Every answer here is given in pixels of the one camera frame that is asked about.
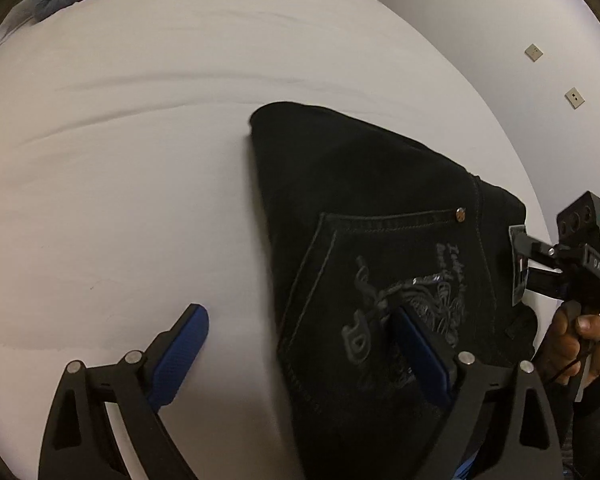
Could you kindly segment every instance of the wall plate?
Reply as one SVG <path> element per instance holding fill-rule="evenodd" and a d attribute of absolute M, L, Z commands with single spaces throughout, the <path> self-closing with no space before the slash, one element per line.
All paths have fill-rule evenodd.
<path fill-rule="evenodd" d="M 527 54 L 531 58 L 531 61 L 535 63 L 538 61 L 538 59 L 540 59 L 544 52 L 532 43 L 529 45 L 529 48 L 525 50 L 525 54 Z"/>
<path fill-rule="evenodd" d="M 569 90 L 564 96 L 571 103 L 571 106 L 573 106 L 574 110 L 584 102 L 580 92 L 578 92 L 575 87 Z"/>

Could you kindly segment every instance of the sleeve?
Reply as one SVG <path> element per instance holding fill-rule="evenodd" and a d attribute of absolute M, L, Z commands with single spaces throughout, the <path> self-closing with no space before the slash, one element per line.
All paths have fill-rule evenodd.
<path fill-rule="evenodd" d="M 600 377 L 573 407 L 573 462 L 585 476 L 600 458 Z"/>

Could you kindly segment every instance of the white bedsheet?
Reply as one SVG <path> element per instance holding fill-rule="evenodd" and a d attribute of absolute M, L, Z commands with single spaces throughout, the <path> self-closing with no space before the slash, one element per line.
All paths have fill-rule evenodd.
<path fill-rule="evenodd" d="M 27 22 L 0 46 L 0 452 L 22 480 L 66 363 L 143 349 L 192 302 L 211 326 L 160 412 L 177 446 L 201 480 L 301 478 L 248 141 L 277 100 L 426 143 L 548 239 L 486 104 L 375 0 L 86 0 Z"/>

